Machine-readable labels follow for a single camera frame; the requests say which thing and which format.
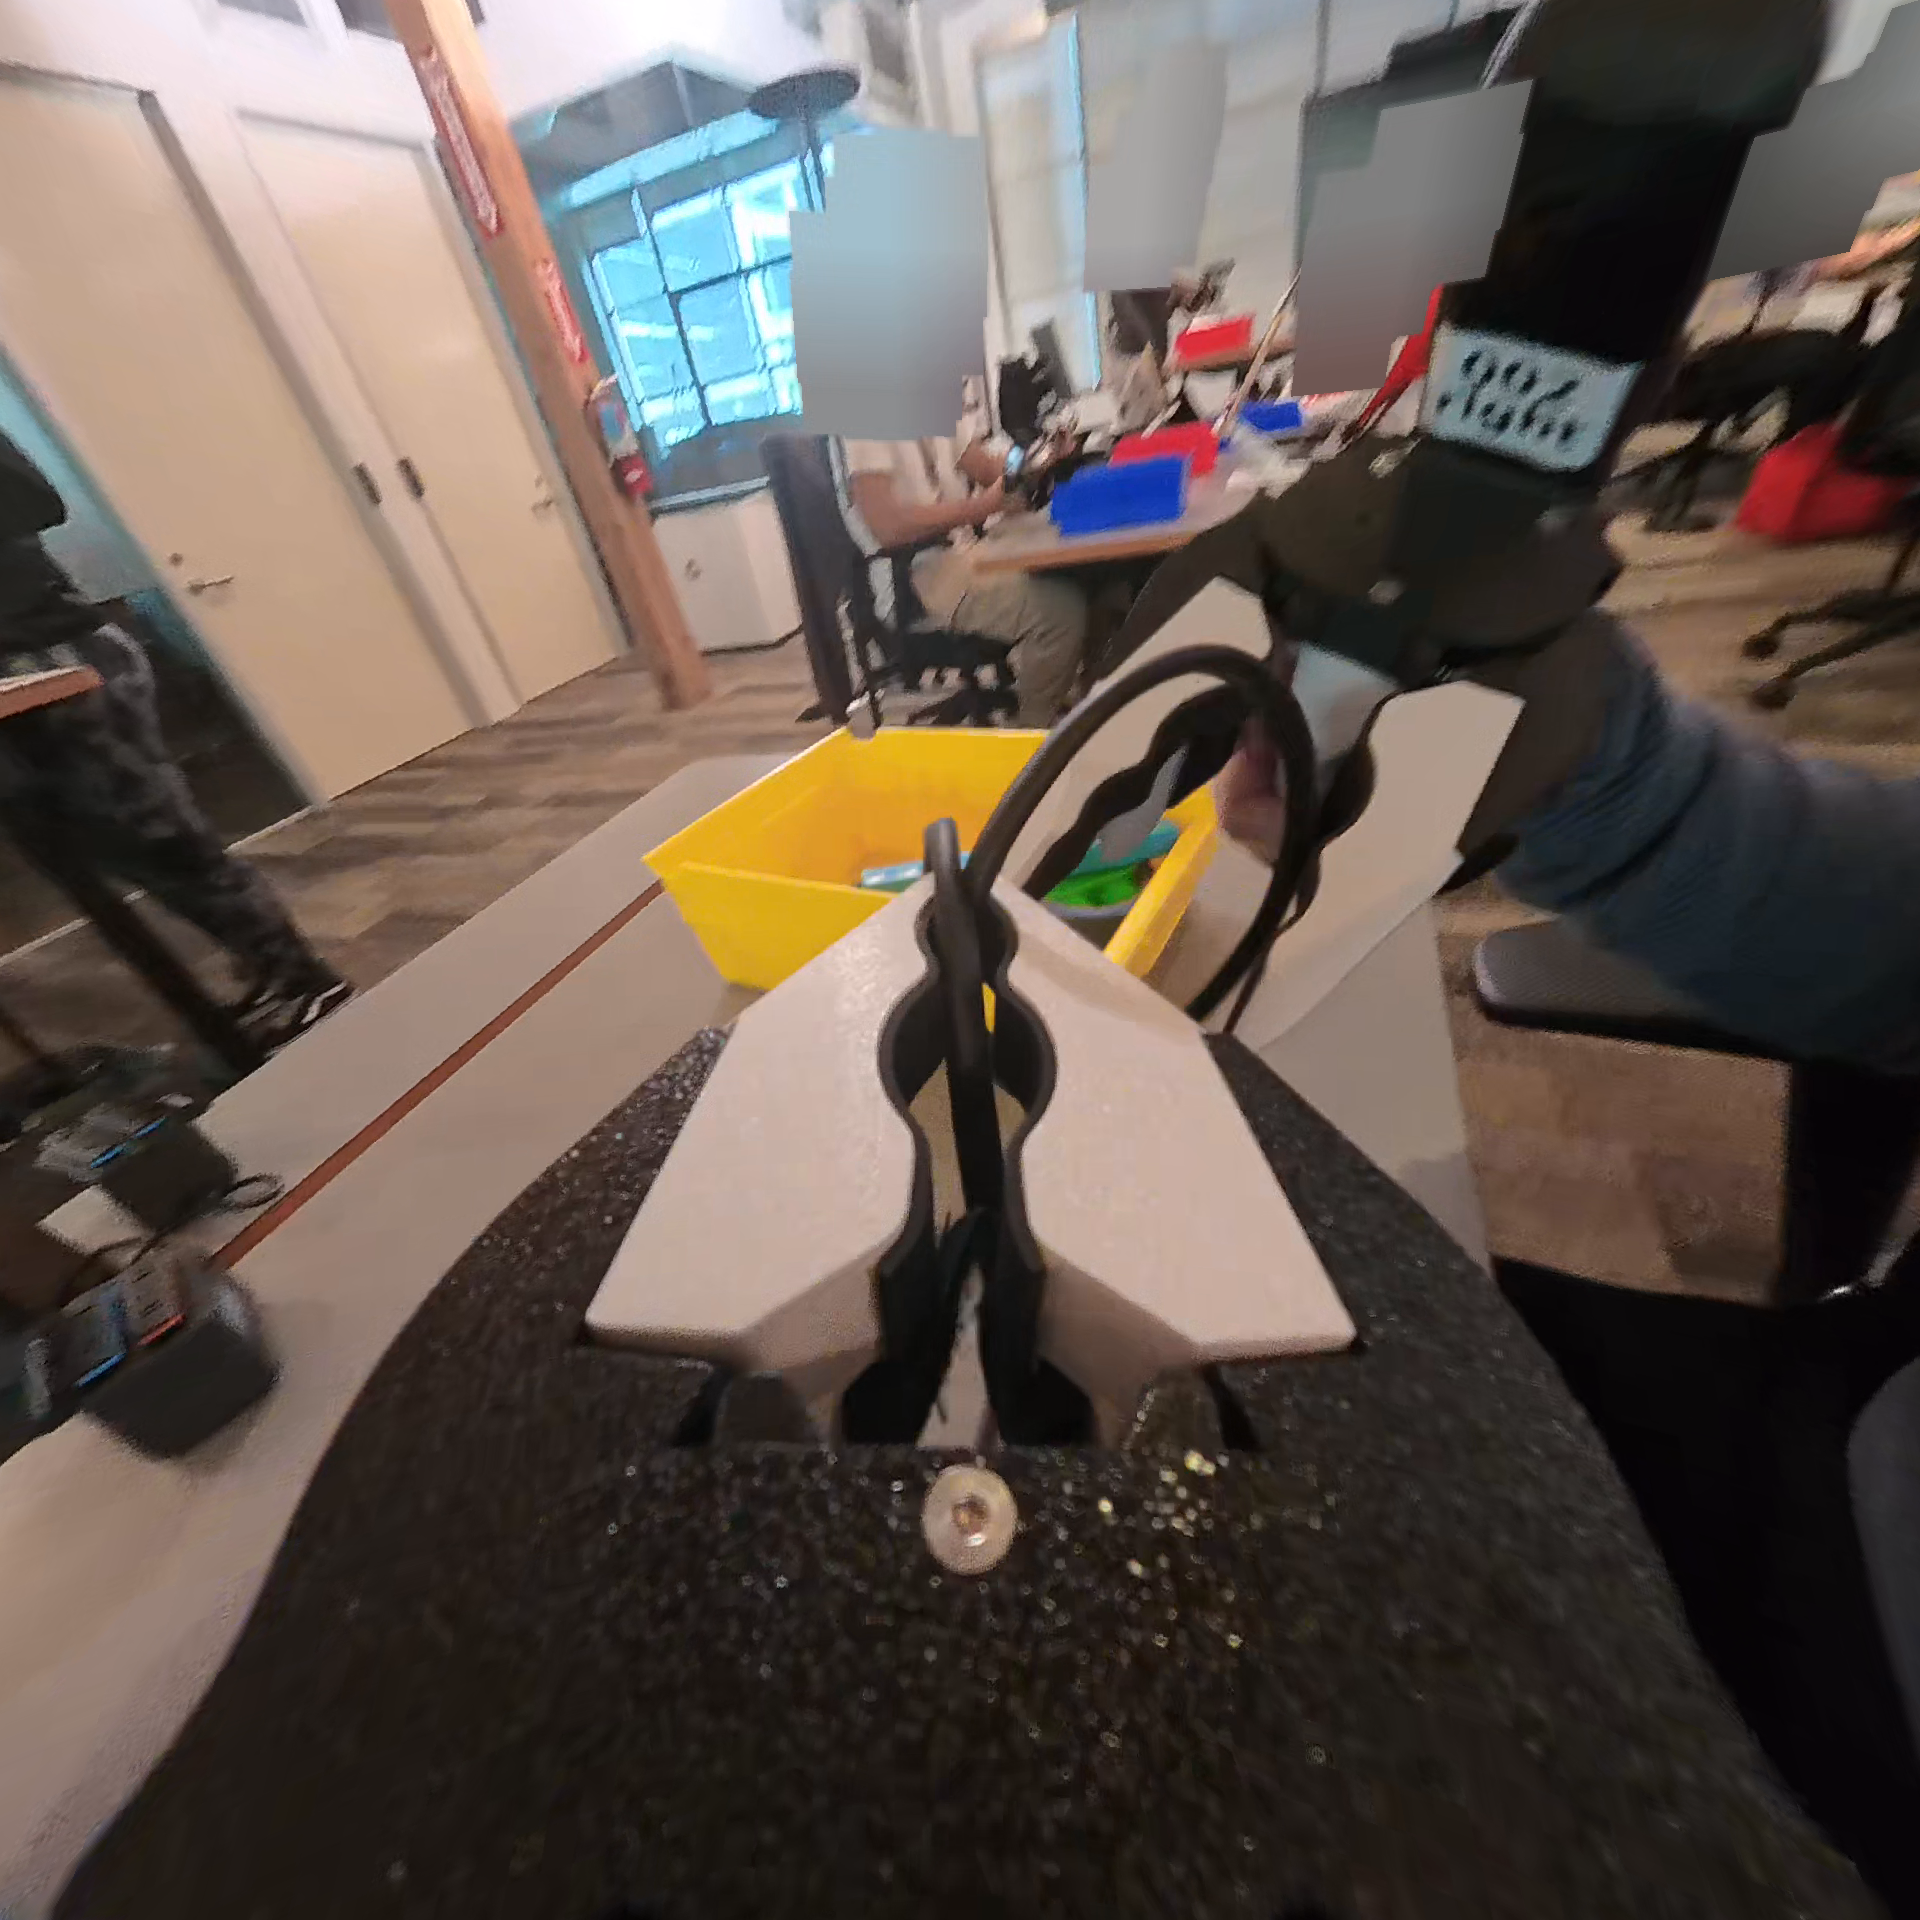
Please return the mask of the black office chair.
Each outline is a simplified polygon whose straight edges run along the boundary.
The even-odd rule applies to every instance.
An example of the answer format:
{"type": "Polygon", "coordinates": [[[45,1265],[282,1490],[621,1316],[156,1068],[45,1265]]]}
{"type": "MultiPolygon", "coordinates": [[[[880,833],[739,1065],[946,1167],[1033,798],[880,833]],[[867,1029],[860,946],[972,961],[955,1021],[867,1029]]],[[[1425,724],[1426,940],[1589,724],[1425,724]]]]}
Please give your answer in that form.
{"type": "Polygon", "coordinates": [[[1873,1281],[1916,1179],[1914,1074],[1741,1038],[1556,918],[1485,935],[1473,956],[1473,991],[1485,1018],[1521,1031],[1785,1068],[1773,1293],[1810,1306],[1873,1281]]]}
{"type": "MultiPolygon", "coordinates": [[[[1780,429],[1753,458],[1744,490],[1761,458],[1808,425],[1852,418],[1870,428],[1905,420],[1918,425],[1916,273],[1908,273],[1899,289],[1888,329],[1870,341],[1867,325],[1877,299],[1877,290],[1865,290],[1841,329],[1750,325],[1697,348],[1673,377],[1657,414],[1660,425],[1688,425],[1691,437],[1660,458],[1620,469],[1614,479],[1616,508],[1637,513],[1649,537],[1709,533],[1717,522],[1701,509],[1701,490],[1712,469],[1734,454],[1726,435],[1768,414],[1778,414],[1780,429]]],[[[1814,673],[1916,637],[1918,485],[1907,508],[1908,513],[1885,531],[1894,535],[1894,546],[1880,578],[1776,615],[1744,637],[1744,659],[1770,661],[1793,634],[1833,631],[1826,645],[1753,686],[1753,706],[1776,713],[1814,673]]]]}
{"type": "Polygon", "coordinates": [[[758,454],[800,609],[816,693],[810,716],[842,724],[862,709],[880,717],[885,699],[898,698],[909,726],[1011,724],[1011,645],[946,629],[923,611],[916,546],[860,546],[843,516],[829,443],[769,435],[758,454]]]}

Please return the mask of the white double door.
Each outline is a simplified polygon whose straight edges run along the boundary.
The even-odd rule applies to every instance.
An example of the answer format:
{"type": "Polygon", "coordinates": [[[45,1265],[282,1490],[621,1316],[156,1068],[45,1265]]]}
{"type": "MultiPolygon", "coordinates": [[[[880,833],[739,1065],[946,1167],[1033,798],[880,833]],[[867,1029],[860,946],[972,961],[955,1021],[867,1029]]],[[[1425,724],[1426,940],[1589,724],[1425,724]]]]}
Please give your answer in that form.
{"type": "Polygon", "coordinates": [[[499,505],[513,585],[460,562],[446,622],[330,443],[154,98],[5,74],[5,366],[104,493],[304,803],[610,663],[620,643],[532,443],[499,505]]]}

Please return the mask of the black floor lamp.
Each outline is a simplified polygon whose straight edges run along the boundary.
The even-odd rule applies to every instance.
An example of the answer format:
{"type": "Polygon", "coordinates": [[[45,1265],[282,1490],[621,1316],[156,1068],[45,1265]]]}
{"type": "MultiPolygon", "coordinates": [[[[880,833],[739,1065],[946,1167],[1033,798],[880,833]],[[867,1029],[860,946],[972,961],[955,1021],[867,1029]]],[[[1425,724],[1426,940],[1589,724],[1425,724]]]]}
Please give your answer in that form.
{"type": "Polygon", "coordinates": [[[798,126],[802,138],[802,181],[814,211],[826,207],[826,118],[852,105],[862,75],[851,65],[804,67],[787,77],[752,90],[747,109],[776,126],[798,126]]]}

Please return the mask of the white cabinet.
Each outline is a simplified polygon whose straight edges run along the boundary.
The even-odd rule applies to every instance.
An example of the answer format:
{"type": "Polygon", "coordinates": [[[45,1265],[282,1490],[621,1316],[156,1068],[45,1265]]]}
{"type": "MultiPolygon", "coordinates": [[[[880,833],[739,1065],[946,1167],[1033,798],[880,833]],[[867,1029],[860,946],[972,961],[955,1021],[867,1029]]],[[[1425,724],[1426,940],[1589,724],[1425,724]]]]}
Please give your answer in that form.
{"type": "Polygon", "coordinates": [[[800,603],[773,492],[677,502],[657,539],[701,655],[769,653],[800,636],[800,603]]]}

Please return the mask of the red fire extinguisher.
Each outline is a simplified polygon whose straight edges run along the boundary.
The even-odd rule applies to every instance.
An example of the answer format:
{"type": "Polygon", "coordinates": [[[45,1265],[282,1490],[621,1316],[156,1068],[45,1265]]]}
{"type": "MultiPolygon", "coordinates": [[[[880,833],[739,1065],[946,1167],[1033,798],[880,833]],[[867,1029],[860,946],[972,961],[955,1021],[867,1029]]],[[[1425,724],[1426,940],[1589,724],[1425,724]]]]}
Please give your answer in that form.
{"type": "Polygon", "coordinates": [[[640,428],[616,375],[602,377],[587,401],[587,418],[602,441],[616,485],[625,499],[644,502],[657,483],[640,428]]]}

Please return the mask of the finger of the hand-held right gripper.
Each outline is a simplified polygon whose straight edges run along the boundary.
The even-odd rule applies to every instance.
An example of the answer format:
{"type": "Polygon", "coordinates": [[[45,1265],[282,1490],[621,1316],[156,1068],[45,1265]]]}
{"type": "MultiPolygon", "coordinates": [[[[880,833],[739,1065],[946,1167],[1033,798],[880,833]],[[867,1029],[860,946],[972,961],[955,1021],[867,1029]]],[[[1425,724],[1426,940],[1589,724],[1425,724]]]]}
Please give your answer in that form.
{"type": "Polygon", "coordinates": [[[1169,615],[1139,603],[1118,646],[994,806],[998,902],[1043,900],[1110,828],[1212,801],[1241,726],[1281,730],[1276,643],[1249,589],[1212,581],[1169,615]]]}
{"type": "Polygon", "coordinates": [[[1314,860],[1283,930],[1197,1021],[1226,1034],[1245,1013],[1245,1043],[1274,1041],[1426,905],[1461,866],[1521,713],[1517,695],[1473,682],[1380,703],[1309,793],[1314,860]]]}

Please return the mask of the small black charger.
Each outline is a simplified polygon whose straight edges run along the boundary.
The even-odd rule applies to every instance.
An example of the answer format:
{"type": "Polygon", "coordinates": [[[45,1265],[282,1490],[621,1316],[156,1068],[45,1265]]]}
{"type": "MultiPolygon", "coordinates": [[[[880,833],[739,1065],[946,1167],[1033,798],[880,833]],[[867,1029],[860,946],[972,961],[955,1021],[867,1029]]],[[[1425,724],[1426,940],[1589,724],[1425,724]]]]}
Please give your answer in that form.
{"type": "Polygon", "coordinates": [[[243,1182],[240,1167],[188,1111],[99,1105],[35,1133],[35,1161],[106,1194],[152,1233],[212,1211],[243,1182]]]}

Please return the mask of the black battery charger case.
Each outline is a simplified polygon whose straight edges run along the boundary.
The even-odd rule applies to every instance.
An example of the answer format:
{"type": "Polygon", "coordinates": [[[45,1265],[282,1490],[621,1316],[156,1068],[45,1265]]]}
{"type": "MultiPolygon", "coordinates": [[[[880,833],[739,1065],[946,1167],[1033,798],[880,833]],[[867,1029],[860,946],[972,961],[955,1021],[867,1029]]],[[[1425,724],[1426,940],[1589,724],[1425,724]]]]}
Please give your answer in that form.
{"type": "Polygon", "coordinates": [[[5,1319],[2,1458],[77,1419],[148,1458],[180,1458],[282,1377],[249,1290],[152,1249],[33,1319],[5,1319]]]}

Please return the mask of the person's right forearm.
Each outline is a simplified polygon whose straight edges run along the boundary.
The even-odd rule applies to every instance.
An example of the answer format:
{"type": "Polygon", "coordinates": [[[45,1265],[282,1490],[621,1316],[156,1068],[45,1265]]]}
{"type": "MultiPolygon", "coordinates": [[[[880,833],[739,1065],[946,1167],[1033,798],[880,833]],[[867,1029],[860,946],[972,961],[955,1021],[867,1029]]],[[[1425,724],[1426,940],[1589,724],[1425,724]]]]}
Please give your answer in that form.
{"type": "Polygon", "coordinates": [[[1522,699],[1469,826],[1514,898],[1764,1050],[1916,1074],[1914,775],[1741,732],[1598,611],[1484,683],[1522,699]]]}

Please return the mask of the background work table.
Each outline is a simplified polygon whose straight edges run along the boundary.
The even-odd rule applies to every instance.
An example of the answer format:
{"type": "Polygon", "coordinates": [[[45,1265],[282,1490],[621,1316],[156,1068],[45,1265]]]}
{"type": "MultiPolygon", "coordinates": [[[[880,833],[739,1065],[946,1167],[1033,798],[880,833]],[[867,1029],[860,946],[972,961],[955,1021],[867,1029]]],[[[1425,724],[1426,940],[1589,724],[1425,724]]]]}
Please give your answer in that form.
{"type": "Polygon", "coordinates": [[[1228,447],[1212,474],[1192,476],[1186,515],[1169,526],[1072,539],[1056,533],[1048,513],[1026,515],[981,537],[968,559],[979,578],[1161,559],[1251,508],[1260,493],[1283,492],[1302,470],[1302,462],[1272,447],[1252,447],[1251,459],[1228,447]]]}

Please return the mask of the wooden post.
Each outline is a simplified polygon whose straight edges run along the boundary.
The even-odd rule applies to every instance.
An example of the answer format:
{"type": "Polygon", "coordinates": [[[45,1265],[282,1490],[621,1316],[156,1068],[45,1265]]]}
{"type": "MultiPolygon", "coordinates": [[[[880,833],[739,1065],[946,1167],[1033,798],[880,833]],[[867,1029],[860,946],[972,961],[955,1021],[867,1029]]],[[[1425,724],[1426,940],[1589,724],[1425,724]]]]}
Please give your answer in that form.
{"type": "Polygon", "coordinates": [[[616,476],[598,435],[597,366],[523,169],[467,2],[386,2],[416,74],[472,236],[488,262],[572,502],[616,611],[666,709],[704,703],[707,659],[683,618],[644,502],[616,476]]]}

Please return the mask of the large red bin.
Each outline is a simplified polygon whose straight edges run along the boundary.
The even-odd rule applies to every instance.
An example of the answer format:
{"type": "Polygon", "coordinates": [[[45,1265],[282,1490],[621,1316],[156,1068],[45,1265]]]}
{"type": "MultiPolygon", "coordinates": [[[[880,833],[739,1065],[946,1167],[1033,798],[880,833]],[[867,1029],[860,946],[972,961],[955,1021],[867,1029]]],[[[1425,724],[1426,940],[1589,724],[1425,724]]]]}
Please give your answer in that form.
{"type": "Polygon", "coordinates": [[[1824,543],[1890,531],[1918,485],[1916,420],[1812,423],[1761,458],[1734,527],[1770,543],[1824,543]]]}

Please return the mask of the yellow plastic bin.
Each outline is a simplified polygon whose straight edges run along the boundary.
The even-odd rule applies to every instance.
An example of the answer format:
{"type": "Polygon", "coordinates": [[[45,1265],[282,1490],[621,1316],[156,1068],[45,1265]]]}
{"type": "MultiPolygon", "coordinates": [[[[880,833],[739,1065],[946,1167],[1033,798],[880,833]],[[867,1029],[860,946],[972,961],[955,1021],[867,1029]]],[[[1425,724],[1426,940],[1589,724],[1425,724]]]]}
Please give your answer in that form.
{"type": "Polygon", "coordinates": [[[886,726],[835,732],[746,787],[646,855],[662,889],[729,986],[806,991],[851,1005],[925,972],[918,879],[905,895],[857,884],[867,868],[921,855],[952,821],[972,850],[1043,734],[886,726]]]}

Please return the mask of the person's right hand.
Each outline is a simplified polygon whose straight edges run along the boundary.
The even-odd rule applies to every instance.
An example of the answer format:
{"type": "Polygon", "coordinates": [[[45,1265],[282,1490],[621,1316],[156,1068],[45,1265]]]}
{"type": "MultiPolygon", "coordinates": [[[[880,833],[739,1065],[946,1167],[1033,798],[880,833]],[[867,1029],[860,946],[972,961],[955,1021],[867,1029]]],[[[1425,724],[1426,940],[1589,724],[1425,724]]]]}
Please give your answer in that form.
{"type": "Polygon", "coordinates": [[[1281,748],[1261,722],[1241,726],[1232,754],[1212,782],[1216,821],[1245,855],[1274,868],[1290,826],[1281,748]]]}

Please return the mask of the blue background bin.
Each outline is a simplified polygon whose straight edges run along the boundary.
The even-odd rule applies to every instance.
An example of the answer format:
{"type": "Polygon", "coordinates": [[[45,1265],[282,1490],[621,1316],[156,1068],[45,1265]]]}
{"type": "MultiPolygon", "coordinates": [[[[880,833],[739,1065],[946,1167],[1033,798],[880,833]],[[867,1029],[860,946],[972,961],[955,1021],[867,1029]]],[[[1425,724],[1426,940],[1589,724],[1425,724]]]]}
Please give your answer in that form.
{"type": "Polygon", "coordinates": [[[1078,467],[1051,487],[1048,516],[1072,539],[1169,526],[1186,515],[1192,467],[1180,453],[1078,467]]]}

